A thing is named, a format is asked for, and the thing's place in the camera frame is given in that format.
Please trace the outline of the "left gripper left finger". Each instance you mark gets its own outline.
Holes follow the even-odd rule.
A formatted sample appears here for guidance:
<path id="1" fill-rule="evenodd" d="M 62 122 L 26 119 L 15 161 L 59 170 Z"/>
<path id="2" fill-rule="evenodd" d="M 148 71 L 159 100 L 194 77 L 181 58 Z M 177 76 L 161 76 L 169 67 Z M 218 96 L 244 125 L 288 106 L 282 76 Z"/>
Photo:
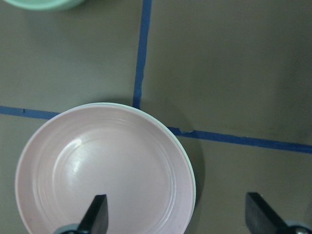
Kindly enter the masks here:
<path id="1" fill-rule="evenodd" d="M 106 234 L 109 226 L 107 195 L 96 195 L 78 225 L 66 225 L 55 234 Z"/>

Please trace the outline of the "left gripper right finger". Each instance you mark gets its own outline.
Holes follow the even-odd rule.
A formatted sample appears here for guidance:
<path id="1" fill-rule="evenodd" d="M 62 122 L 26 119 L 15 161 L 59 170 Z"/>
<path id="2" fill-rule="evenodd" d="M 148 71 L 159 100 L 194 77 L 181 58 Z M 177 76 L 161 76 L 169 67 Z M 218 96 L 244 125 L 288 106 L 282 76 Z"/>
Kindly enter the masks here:
<path id="1" fill-rule="evenodd" d="M 256 192 L 245 196 L 245 223 L 251 234 L 310 234 L 311 228 L 287 224 Z"/>

